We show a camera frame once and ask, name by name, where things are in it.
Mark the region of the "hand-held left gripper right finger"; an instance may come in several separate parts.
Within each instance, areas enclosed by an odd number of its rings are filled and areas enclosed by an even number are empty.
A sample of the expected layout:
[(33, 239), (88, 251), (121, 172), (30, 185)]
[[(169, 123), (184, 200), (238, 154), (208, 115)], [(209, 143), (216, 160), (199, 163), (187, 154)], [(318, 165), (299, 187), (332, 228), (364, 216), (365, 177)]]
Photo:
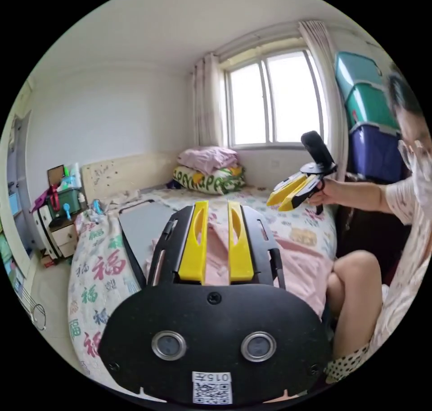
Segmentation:
[(228, 264), (230, 282), (250, 282), (254, 268), (242, 206), (228, 202)]

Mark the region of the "person's right hand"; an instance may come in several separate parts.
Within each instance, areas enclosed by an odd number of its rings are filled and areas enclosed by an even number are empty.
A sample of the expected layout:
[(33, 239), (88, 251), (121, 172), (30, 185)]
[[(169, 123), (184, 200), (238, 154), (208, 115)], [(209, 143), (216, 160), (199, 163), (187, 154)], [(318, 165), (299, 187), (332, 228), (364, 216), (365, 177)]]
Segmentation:
[(318, 186), (318, 192), (308, 198), (310, 206), (338, 204), (340, 185), (338, 181), (326, 178)]

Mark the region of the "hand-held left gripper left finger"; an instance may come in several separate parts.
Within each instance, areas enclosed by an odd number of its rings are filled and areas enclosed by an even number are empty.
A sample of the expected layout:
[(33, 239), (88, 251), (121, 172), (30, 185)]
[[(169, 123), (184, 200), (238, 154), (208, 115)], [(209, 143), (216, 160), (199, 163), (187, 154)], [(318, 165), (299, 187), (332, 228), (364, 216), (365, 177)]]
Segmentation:
[(208, 201), (196, 202), (178, 269), (179, 279), (201, 285), (205, 282), (207, 259)]

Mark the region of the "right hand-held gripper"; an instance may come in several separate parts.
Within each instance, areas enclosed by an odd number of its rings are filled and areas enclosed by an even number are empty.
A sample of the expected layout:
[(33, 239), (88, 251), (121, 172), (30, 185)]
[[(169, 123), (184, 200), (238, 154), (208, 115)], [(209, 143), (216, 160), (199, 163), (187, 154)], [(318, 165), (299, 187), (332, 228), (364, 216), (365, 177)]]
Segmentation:
[(280, 205), (278, 210), (285, 212), (299, 207), (304, 201), (319, 191), (320, 183), (328, 175), (334, 174), (338, 165), (310, 162), (301, 167), (301, 173), (295, 173), (277, 184), (269, 195), (266, 205)]

